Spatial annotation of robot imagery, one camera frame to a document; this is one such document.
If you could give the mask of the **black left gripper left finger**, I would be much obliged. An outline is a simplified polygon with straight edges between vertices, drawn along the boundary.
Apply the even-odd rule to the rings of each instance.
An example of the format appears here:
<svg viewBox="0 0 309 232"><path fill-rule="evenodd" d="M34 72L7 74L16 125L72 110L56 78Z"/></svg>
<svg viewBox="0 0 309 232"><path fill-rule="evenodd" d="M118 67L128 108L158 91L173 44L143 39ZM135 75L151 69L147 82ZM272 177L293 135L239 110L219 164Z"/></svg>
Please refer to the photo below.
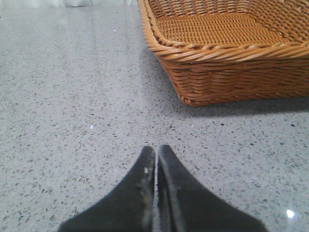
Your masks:
<svg viewBox="0 0 309 232"><path fill-rule="evenodd" d="M60 232L150 232L153 227L155 151L145 146L122 181L103 199L63 222Z"/></svg>

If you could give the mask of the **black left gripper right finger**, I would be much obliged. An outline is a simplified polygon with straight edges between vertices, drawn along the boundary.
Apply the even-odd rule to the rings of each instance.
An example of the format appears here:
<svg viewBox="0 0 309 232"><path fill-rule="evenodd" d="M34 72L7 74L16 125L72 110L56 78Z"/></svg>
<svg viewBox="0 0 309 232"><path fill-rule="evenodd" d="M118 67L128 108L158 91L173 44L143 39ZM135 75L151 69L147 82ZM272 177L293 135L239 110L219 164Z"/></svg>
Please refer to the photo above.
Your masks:
<svg viewBox="0 0 309 232"><path fill-rule="evenodd" d="M199 183L169 145L158 151L158 208L164 232L265 232L265 225Z"/></svg>

